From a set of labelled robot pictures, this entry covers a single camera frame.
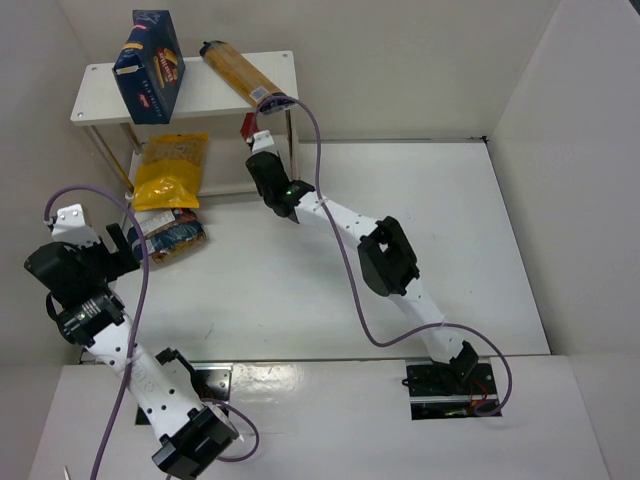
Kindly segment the red spaghetti bag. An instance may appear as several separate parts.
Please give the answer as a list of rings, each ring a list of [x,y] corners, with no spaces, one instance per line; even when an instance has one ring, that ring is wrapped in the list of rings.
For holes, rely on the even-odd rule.
[[[240,129],[242,139],[248,144],[253,143],[253,136],[259,131],[257,114],[255,112],[247,113],[244,117],[243,124]]]

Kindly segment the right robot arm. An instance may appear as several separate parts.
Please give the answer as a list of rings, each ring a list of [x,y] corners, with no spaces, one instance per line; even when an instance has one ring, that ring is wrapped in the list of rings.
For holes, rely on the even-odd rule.
[[[280,157],[262,151],[252,154],[245,165],[267,207],[282,218],[315,227],[334,235],[343,257],[361,327],[371,344],[388,348],[418,336],[439,370],[439,381],[453,387],[467,381],[478,363],[472,345],[460,337],[426,293],[418,259],[398,220],[382,220],[358,214],[318,194],[301,180],[291,180]],[[415,324],[413,330],[388,341],[376,340],[366,325],[353,269],[346,250],[357,253],[360,272],[373,293],[392,301]]]

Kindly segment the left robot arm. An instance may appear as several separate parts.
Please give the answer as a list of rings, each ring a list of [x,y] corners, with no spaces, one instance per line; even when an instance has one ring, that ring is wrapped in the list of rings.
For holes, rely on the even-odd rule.
[[[32,253],[24,267],[46,287],[46,311],[62,337],[109,366],[144,411],[160,443],[155,465],[174,478],[195,479],[238,432],[193,387],[179,384],[172,365],[177,351],[153,355],[134,339],[134,322],[110,284],[139,269],[140,262],[118,225],[107,231],[115,251],[87,224],[53,227],[52,242]]]

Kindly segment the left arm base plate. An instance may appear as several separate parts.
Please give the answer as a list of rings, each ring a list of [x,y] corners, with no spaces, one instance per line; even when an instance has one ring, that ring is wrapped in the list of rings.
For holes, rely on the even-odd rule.
[[[201,400],[227,402],[230,397],[231,376],[230,366],[190,367],[190,382]]]

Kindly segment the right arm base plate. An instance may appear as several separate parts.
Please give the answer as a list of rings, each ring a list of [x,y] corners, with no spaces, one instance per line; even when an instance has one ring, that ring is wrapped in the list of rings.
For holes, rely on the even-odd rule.
[[[478,363],[461,383],[430,361],[407,362],[401,383],[408,390],[413,420],[477,418],[476,408],[489,412],[500,403],[488,361]]]

